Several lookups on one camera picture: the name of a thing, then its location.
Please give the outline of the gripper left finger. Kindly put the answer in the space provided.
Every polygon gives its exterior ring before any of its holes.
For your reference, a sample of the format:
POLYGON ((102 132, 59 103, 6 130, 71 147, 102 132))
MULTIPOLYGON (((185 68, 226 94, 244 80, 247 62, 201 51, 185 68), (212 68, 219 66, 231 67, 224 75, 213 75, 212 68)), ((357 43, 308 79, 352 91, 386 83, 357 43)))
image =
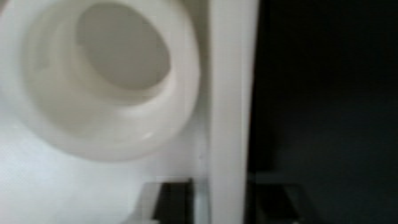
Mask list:
POLYGON ((149 182, 123 224, 194 224, 194 181, 149 182))

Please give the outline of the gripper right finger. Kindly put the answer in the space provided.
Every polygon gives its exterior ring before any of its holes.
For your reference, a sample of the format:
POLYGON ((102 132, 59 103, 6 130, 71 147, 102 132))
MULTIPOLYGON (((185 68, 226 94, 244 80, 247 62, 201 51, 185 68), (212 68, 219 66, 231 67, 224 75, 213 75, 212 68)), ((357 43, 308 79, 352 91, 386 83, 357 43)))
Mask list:
POLYGON ((299 184, 265 174, 254 177, 254 183, 261 224, 309 224, 299 184))

